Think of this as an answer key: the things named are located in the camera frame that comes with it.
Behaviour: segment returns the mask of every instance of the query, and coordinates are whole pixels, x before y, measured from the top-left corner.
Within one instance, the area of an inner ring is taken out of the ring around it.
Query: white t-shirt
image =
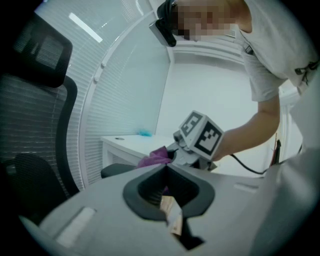
[[[242,46],[252,100],[262,102],[276,96],[287,79],[294,86],[301,86],[304,74],[296,74],[295,69],[317,62],[319,56],[299,21],[278,0],[245,2],[252,17],[252,32],[237,29],[236,39]],[[248,44],[253,50],[251,54],[246,52]]]

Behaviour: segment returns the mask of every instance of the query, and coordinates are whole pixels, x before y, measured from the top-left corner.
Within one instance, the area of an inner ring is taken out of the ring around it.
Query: mesh chair back
[[[34,15],[0,80],[0,162],[19,214],[36,224],[79,190],[67,160],[77,86],[66,76],[72,44]]]

